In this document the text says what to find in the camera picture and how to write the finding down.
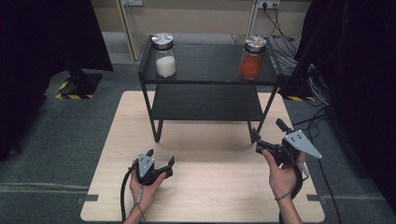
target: lower shelf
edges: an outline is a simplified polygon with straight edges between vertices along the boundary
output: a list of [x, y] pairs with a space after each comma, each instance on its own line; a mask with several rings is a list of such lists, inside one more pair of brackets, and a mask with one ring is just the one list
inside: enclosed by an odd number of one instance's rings
[[260, 121], [255, 86], [159, 84], [153, 119]]

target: wrist strap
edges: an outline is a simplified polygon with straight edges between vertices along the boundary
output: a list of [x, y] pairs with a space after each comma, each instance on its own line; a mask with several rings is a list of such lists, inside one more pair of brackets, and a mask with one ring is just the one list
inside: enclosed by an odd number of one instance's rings
[[280, 198], [274, 198], [275, 201], [279, 201], [279, 200], [281, 200], [281, 199], [284, 199], [286, 196], [288, 196], [289, 194], [291, 194], [291, 193], [293, 192], [293, 190], [294, 190], [294, 188], [291, 189], [291, 191], [289, 191], [288, 193], [286, 193], [285, 195], [283, 195], [283, 196], [280, 197]]

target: orange powder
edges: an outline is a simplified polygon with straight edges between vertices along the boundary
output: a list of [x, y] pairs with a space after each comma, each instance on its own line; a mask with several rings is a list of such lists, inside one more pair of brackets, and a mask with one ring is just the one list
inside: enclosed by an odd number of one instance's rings
[[255, 79], [259, 75], [262, 61], [255, 56], [247, 56], [241, 62], [241, 77], [245, 79]]

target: white powder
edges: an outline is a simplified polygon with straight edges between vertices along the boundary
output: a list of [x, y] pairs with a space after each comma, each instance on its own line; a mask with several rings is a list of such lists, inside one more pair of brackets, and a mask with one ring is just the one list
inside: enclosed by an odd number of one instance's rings
[[175, 57], [173, 56], [163, 57], [155, 63], [157, 65], [158, 75], [162, 77], [172, 76], [176, 72]]

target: jar with orange powder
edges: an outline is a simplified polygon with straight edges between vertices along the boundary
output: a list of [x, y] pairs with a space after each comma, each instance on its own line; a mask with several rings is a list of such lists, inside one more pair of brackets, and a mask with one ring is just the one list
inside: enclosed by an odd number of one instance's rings
[[265, 39], [259, 36], [250, 36], [246, 39], [239, 66], [240, 76], [243, 79], [253, 80], [259, 76], [266, 44]]

